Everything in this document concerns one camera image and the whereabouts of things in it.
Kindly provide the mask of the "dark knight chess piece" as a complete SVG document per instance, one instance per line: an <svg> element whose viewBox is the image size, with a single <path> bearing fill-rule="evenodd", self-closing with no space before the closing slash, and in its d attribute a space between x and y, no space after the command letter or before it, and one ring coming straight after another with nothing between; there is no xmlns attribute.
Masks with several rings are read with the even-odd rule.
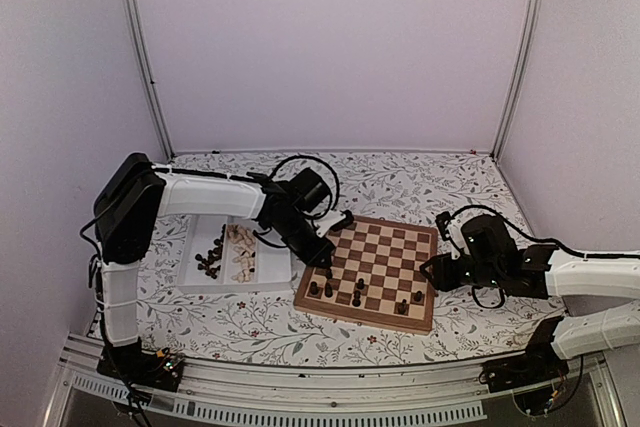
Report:
<svg viewBox="0 0 640 427"><path fill-rule="evenodd" d="M397 313L399 315L405 315L407 313L408 304L405 299L402 300L401 303L397 305Z"/></svg>

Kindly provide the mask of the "pile of dark chess pieces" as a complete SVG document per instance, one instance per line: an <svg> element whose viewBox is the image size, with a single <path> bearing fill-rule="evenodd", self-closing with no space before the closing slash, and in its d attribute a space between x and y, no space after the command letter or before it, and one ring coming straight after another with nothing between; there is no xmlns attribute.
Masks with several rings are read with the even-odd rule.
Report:
<svg viewBox="0 0 640 427"><path fill-rule="evenodd" d="M205 253L196 253L194 260L197 270L216 280L221 270L226 225L221 226L220 235L212 240L211 247Z"/></svg>

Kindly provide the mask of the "white plastic compartment tray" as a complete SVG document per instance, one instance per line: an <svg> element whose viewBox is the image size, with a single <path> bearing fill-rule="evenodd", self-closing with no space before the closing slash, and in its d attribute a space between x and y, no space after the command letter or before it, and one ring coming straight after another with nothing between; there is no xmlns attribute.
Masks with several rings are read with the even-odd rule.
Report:
<svg viewBox="0 0 640 427"><path fill-rule="evenodd" d="M291 254L264 244L247 219L194 215L176 285L185 294L235 294L287 290Z"/></svg>

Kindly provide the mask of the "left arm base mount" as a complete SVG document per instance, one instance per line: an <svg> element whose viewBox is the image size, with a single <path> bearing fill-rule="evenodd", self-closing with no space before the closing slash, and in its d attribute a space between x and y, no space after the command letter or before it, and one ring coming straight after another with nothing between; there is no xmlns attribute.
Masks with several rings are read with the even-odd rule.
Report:
<svg viewBox="0 0 640 427"><path fill-rule="evenodd" d="M177 392L184 361L182 353L173 352L170 348L145 351L140 340L124 347L107 343L102 350L97 372L118 379L125 385Z"/></svg>

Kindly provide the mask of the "wooden chess board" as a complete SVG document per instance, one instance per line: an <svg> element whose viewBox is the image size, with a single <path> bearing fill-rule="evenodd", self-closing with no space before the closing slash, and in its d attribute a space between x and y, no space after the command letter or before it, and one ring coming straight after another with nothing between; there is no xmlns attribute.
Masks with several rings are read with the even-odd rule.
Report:
<svg viewBox="0 0 640 427"><path fill-rule="evenodd" d="M437 253L438 231L433 227L356 216L354 222L327 238L335 245L332 255L334 278L325 270L307 267L301 278L294 308L300 312L359 323L368 327L426 335L432 331L434 289L421 275L419 267ZM361 305L352 306L357 281L363 278ZM315 281L320 294L309 294ZM324 295L330 282L333 296ZM414 293L423 292L421 304ZM399 315L397 305L405 299L407 313Z"/></svg>

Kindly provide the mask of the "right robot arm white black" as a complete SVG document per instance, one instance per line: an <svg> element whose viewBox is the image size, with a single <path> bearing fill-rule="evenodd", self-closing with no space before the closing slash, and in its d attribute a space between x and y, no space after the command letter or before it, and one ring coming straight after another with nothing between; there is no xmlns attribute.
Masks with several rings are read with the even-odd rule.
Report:
<svg viewBox="0 0 640 427"><path fill-rule="evenodd" d="M508 297L595 296L626 299L626 304L578 317L559 316L539 324L517 374L537 383L555 367L587 353L639 342L639 255L636 252L578 252L557 239L532 238L520 249L511 237L515 225L499 213L465 223L443 213L436 219L452 250L419 270L439 292L462 286L491 288Z"/></svg>

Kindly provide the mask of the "front aluminium rail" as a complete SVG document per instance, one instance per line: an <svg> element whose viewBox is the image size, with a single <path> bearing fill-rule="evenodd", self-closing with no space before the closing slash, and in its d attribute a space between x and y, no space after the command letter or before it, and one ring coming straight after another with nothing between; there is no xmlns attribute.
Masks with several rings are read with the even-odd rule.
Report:
<svg viewBox="0 0 640 427"><path fill-rule="evenodd" d="M129 391L97 370L99 340L70 335L48 426L627 426L605 359L564 379L493 392L482 361L386 367L276 367L189 359L174 392Z"/></svg>

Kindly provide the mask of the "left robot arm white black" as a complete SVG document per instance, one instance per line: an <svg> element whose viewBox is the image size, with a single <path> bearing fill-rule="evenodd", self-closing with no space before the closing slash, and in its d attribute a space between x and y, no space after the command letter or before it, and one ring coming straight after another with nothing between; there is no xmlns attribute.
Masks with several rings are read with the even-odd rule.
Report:
<svg viewBox="0 0 640 427"><path fill-rule="evenodd" d="M328 268L333 244L327 239L350 219L338 211L337 190L312 169L291 180L249 173L174 169L132 153L99 194L89 228L98 259L103 339L114 348L111 366L128 381L148 373L148 359L132 345L139 339L137 275L149 250L155 222L171 215L223 216L255 221L276 232L305 265Z"/></svg>

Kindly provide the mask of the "pile of light chess pieces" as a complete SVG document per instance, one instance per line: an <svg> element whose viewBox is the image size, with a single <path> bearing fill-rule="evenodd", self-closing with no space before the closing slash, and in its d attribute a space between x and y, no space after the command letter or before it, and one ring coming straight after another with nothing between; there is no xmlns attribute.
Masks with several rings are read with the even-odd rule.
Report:
<svg viewBox="0 0 640 427"><path fill-rule="evenodd" d="M250 229L240 224L226 228L231 279L237 283L254 280L256 272L256 239Z"/></svg>

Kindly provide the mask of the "aluminium frame post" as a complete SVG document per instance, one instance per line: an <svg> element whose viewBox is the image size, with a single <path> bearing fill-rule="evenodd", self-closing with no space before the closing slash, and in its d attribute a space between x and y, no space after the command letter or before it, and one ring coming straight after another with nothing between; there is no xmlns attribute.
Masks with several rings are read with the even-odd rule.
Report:
<svg viewBox="0 0 640 427"><path fill-rule="evenodd" d="M526 0L525 15L515 64L509 81L498 130L491 150L491 156L496 163L500 162L500 159L505 152L510 129L515 118L519 97L526 76L526 69L534 43L541 4L542 0Z"/></svg>
<svg viewBox="0 0 640 427"><path fill-rule="evenodd" d="M171 160L175 156L169 129L161 108L156 81L152 71L148 49L139 12L138 0L122 0L125 18L131 36L134 57L140 74L140 79L149 108L152 125L158 138L163 156Z"/></svg>

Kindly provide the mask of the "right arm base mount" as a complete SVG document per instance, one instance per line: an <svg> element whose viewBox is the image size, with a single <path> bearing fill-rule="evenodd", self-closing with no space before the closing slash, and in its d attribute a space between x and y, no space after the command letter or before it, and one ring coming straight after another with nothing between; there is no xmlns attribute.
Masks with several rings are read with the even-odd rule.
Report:
<svg viewBox="0 0 640 427"><path fill-rule="evenodd" d="M479 383L486 385L490 393L496 393L559 378L558 387L547 386L541 394L525 394L516 405L531 416L549 414L561 408L571 398L571 395L565 395L564 386L569 373L568 362L552 348L554 331L562 320L562 316L543 320L523 353L484 362L478 376Z"/></svg>

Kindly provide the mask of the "left aluminium frame post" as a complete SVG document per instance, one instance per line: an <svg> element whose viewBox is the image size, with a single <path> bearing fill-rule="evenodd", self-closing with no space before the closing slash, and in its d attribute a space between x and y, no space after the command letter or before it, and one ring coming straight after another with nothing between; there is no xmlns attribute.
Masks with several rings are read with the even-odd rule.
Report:
<svg viewBox="0 0 640 427"><path fill-rule="evenodd" d="M134 57L140 74L140 79L149 108L152 125L158 138L163 156L171 160L175 156L169 129L161 108L156 81L152 71L148 49L139 12L138 0L122 0L125 18L131 36Z"/></svg>

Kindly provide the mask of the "right aluminium frame post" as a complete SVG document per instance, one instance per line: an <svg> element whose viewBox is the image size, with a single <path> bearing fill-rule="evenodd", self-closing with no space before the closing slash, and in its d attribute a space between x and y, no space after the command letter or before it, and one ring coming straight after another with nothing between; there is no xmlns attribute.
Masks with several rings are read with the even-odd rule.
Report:
<svg viewBox="0 0 640 427"><path fill-rule="evenodd" d="M515 64L509 81L498 130L491 150L491 156L496 163L500 162L500 159L505 152L510 129L515 118L519 97L526 76L526 69L534 43L541 4L542 0L526 0L525 15Z"/></svg>

